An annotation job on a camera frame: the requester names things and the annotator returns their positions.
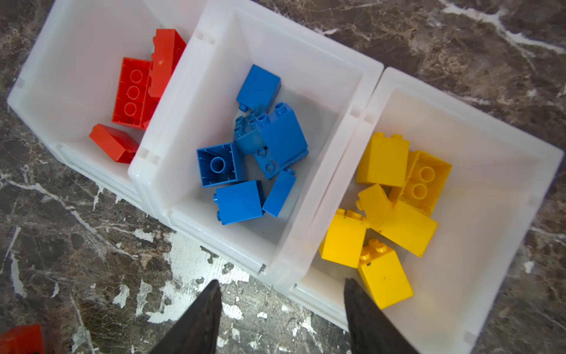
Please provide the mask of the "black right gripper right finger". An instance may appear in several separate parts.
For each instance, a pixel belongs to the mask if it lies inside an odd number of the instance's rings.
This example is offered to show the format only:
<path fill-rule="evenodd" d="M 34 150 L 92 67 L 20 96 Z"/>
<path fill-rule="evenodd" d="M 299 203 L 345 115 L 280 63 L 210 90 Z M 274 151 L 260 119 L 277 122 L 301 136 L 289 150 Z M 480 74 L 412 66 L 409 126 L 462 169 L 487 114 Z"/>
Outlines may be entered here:
<path fill-rule="evenodd" d="M 346 278 L 343 295 L 352 353 L 418 353 L 356 280 Z"/>

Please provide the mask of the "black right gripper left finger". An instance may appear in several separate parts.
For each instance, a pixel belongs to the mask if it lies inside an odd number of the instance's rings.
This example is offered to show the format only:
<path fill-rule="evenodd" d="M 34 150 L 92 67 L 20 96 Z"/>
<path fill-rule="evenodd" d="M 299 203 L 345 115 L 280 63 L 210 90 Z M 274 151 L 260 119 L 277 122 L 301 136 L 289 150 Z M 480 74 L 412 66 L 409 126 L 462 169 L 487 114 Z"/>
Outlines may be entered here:
<path fill-rule="evenodd" d="M 216 353 L 222 308 L 220 284 L 212 280 L 150 354 Z"/>

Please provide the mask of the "small yellow lego brick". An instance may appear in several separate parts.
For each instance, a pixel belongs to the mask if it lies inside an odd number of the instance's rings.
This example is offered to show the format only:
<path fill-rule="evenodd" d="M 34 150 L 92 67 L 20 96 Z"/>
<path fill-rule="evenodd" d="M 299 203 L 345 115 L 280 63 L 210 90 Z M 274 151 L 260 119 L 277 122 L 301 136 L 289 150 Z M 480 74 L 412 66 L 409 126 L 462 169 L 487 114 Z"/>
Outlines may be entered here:
<path fill-rule="evenodd" d="M 394 220 L 392 203 L 379 184 L 359 192 L 356 205 L 365 213 L 368 224 L 376 232 L 379 232 L 389 221 Z"/>

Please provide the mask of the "yellow lego brick pair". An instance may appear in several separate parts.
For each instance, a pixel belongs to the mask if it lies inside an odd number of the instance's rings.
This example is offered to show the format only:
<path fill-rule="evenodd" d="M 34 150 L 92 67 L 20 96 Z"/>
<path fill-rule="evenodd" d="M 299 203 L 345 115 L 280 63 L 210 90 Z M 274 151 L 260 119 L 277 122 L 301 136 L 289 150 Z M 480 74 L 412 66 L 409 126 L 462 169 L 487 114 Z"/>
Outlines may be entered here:
<path fill-rule="evenodd" d="M 392 187 L 389 200 L 393 205 L 403 201 L 430 217 L 451 170 L 451 164 L 423 150 L 410 152 L 405 182 Z"/>

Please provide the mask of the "yellow lego brick front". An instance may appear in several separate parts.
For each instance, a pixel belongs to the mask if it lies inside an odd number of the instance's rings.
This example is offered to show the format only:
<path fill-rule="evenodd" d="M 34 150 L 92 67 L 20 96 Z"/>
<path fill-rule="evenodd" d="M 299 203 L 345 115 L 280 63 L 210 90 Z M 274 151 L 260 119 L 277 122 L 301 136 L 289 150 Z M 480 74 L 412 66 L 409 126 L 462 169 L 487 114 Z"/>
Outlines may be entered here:
<path fill-rule="evenodd" d="M 410 142 L 402 135 L 374 133 L 358 165 L 356 182 L 401 187 L 406 179 Z"/>

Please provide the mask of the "blue lego brick diagonal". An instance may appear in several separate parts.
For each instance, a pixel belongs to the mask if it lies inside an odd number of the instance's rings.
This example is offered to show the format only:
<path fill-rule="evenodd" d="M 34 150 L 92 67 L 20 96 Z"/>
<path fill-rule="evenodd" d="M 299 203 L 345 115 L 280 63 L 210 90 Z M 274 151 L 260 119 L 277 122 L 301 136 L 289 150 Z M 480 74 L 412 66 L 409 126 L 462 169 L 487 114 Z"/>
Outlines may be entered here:
<path fill-rule="evenodd" d="M 240 116 L 235 120 L 234 144 L 243 156 L 255 153 L 266 147 L 266 144 L 256 127 L 257 117 L 253 114 Z"/>

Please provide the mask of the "long red lego brick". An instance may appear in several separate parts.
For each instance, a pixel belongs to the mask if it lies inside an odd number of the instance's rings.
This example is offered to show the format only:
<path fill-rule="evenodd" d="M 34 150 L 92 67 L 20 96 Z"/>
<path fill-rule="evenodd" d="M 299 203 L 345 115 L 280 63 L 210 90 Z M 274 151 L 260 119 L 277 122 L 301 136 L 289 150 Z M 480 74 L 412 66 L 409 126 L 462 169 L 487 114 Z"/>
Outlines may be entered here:
<path fill-rule="evenodd" d="M 112 122 L 146 130 L 159 100 L 149 95 L 150 60 L 123 58 Z"/>

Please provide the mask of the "blue lego brick top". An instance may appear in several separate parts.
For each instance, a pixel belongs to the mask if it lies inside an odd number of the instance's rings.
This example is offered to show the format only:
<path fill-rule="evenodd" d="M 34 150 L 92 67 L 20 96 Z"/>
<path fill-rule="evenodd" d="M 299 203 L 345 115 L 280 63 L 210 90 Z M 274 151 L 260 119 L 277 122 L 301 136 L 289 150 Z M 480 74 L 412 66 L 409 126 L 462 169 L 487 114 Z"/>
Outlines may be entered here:
<path fill-rule="evenodd" d="M 280 173 L 280 166 L 273 159 L 270 151 L 266 147 L 257 150 L 254 153 L 254 158 L 267 180 L 271 180 Z"/>

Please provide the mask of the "small red lego brick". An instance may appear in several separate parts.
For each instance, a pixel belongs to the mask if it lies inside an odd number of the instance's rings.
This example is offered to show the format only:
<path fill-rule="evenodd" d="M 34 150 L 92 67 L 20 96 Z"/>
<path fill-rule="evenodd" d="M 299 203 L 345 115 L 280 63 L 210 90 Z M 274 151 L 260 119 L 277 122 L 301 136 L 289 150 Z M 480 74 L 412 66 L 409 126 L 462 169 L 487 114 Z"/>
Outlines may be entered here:
<path fill-rule="evenodd" d="M 117 163 L 130 164 L 139 148 L 129 134 L 107 125 L 95 125 L 89 137 Z"/>

